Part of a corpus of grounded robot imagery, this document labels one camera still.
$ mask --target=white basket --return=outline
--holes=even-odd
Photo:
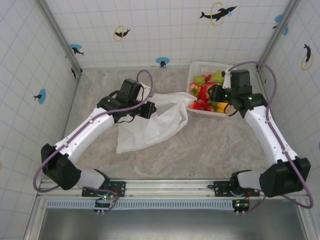
[[[231,68],[232,65],[223,64],[223,63],[215,63],[215,62],[207,62],[207,61],[194,61],[190,65],[188,83],[186,85],[186,92],[190,94],[189,86],[194,81],[195,76],[201,76],[202,74],[209,75],[213,74],[216,71],[225,71],[226,69]],[[216,117],[226,118],[223,112],[214,112],[214,111],[204,111],[204,110],[196,110],[187,107],[186,108],[190,112],[198,113],[198,114],[206,114]]]

